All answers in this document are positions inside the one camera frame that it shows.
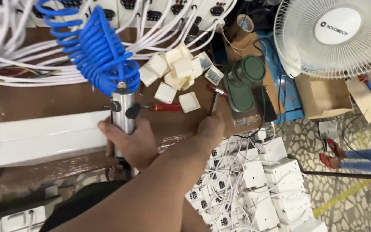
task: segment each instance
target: black trigger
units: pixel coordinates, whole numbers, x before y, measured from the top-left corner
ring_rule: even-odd
[[[129,119],[136,119],[137,115],[140,113],[141,105],[135,103],[131,108],[128,108],[125,112],[125,116]]]

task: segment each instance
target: fan hub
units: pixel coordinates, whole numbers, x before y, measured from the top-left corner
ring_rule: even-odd
[[[362,17],[352,8],[335,8],[317,21],[315,35],[317,40],[327,45],[343,43],[351,39],[359,30]]]

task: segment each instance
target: red sandal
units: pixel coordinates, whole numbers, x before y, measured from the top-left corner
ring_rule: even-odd
[[[338,146],[337,143],[333,139],[327,139],[327,144],[329,145],[334,155],[336,155],[337,158],[340,158],[339,154],[337,153],[337,146]]]
[[[326,167],[329,167],[329,168],[331,168],[331,169],[336,169],[336,168],[334,168],[333,166],[332,166],[332,164],[331,164],[331,162],[330,162],[330,160],[331,159],[333,159],[333,157],[331,157],[331,156],[327,156],[327,155],[325,155],[325,154],[323,154],[323,153],[320,153],[320,161],[326,166]]]

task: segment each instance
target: blue jeans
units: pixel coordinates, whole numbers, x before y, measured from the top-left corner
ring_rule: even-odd
[[[349,159],[371,159],[371,149],[358,150],[357,153],[355,151],[346,151],[346,156]],[[351,169],[355,171],[371,172],[371,161],[341,161],[341,168]]]

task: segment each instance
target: foot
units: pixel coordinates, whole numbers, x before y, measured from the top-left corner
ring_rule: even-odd
[[[320,161],[329,168],[338,169],[340,168],[340,161],[334,157],[327,156],[323,153],[320,154]]]
[[[119,164],[106,169],[106,177],[108,181],[113,180],[125,180],[126,172],[123,171],[123,167]]]
[[[327,144],[336,157],[341,159],[347,158],[345,151],[333,139],[327,139]]]

